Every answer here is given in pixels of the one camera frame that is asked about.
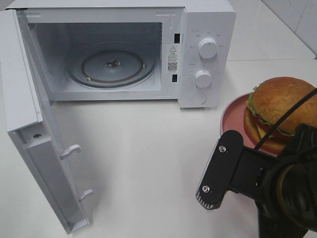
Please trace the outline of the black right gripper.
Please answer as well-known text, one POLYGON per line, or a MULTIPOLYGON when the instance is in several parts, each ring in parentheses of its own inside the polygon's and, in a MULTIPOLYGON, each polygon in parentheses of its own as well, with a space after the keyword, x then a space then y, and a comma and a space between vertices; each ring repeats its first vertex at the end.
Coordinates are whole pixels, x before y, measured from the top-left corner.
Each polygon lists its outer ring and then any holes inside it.
POLYGON ((255 201, 259 237, 317 230, 317 129, 301 124, 277 157, 244 147, 229 189, 255 201))

